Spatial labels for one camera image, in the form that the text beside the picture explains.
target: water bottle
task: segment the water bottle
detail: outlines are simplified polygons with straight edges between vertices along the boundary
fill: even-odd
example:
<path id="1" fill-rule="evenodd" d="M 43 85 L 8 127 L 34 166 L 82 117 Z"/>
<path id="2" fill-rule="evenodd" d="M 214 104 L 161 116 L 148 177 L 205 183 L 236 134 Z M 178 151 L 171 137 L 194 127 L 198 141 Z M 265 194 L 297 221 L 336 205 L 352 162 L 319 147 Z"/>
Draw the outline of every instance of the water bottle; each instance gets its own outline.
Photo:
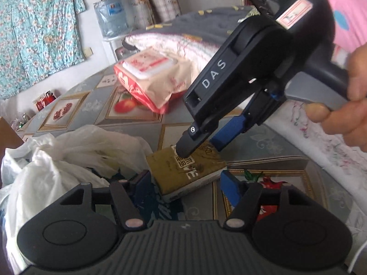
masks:
<path id="1" fill-rule="evenodd" d="M 104 38 L 113 38 L 128 31 L 126 13 L 120 0 L 101 0 L 94 3 L 94 11 Z"/>

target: white lettering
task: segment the white lettering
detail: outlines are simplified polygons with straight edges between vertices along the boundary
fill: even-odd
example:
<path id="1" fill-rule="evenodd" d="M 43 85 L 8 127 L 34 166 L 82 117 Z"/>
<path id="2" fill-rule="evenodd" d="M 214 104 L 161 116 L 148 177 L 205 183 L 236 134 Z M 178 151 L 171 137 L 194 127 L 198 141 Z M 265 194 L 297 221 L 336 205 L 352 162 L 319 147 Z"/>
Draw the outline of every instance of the white lettering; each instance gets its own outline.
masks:
<path id="1" fill-rule="evenodd" d="M 218 72 L 215 72 L 215 71 L 211 71 L 211 76 L 212 78 L 215 80 L 215 77 L 218 75 L 219 73 Z"/>
<path id="2" fill-rule="evenodd" d="M 210 86 L 210 82 L 208 80 L 203 80 L 203 86 L 205 89 L 208 89 Z"/>
<path id="3" fill-rule="evenodd" d="M 220 67 L 221 69 L 223 69 L 224 67 L 226 67 L 226 62 L 223 62 L 222 60 L 219 60 L 218 67 Z"/>

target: floral pattern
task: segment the floral pattern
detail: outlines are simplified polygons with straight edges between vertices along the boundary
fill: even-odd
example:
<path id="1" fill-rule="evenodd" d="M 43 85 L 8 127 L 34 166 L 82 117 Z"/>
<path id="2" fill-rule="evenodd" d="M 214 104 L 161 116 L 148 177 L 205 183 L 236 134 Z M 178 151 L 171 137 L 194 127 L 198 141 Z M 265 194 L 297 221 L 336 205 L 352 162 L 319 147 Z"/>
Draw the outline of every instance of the floral pattern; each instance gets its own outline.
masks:
<path id="1" fill-rule="evenodd" d="M 84 61 L 76 22 L 83 0 L 0 3 L 0 98 Z"/>

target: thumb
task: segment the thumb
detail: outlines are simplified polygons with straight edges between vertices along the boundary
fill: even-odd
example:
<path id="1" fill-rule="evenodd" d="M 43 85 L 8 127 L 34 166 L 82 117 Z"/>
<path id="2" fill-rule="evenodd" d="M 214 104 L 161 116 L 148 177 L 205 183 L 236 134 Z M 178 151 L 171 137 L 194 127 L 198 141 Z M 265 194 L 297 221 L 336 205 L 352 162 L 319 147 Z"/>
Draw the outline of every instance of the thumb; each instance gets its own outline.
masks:
<path id="1" fill-rule="evenodd" d="M 304 109 L 308 118 L 314 123 L 320 123 L 330 115 L 329 109 L 322 103 L 306 104 Z"/>
<path id="2" fill-rule="evenodd" d="M 357 101 L 367 96 L 367 44 L 357 48 L 348 59 L 348 98 Z"/>

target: wall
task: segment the wall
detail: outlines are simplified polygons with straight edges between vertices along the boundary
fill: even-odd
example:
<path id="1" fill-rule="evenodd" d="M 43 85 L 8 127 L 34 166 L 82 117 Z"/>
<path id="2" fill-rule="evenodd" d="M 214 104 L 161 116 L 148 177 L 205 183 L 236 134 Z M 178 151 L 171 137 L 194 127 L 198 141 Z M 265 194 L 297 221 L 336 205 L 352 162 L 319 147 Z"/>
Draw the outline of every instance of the wall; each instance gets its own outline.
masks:
<path id="1" fill-rule="evenodd" d="M 107 58 L 102 47 L 102 36 L 95 17 L 93 3 L 98 0 L 84 0 L 87 10 L 81 13 L 79 29 L 83 47 L 91 47 L 94 53 L 85 62 L 60 71 L 46 80 L 35 84 L 30 89 L 21 92 L 7 101 L 7 111 L 14 114 L 35 109 L 32 101 L 49 90 L 57 90 L 61 94 L 74 87 L 88 76 L 108 66 Z M 240 4 L 240 0 L 179 0 L 182 11 L 196 11 L 216 6 Z"/>

